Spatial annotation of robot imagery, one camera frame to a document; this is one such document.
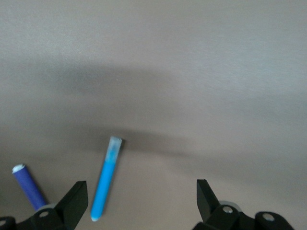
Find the blue marker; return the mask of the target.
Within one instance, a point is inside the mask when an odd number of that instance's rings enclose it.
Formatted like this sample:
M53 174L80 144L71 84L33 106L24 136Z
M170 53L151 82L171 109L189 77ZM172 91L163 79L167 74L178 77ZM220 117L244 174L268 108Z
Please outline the blue marker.
M110 137L91 208L90 216L93 222L98 221L104 212L121 145L121 138L115 136Z

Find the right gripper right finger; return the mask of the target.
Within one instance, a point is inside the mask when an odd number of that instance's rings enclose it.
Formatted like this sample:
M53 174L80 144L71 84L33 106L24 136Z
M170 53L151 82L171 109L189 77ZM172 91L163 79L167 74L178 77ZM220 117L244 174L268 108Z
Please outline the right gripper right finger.
M197 180L197 207L202 221L193 230L256 230L255 220L231 203L222 204L205 179Z

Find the purple marker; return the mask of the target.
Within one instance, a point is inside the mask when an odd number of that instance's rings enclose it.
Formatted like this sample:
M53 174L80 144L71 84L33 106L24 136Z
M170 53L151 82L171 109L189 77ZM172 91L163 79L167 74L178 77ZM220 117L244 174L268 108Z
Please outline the purple marker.
M35 210L47 205L44 196L25 164L15 165L12 168L12 174Z

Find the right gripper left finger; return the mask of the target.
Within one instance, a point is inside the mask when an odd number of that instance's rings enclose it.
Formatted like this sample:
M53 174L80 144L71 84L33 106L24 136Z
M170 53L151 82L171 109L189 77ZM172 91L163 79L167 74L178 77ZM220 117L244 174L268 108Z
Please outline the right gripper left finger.
M17 230L75 230L87 207L87 183L78 181L54 208L44 208L16 227Z

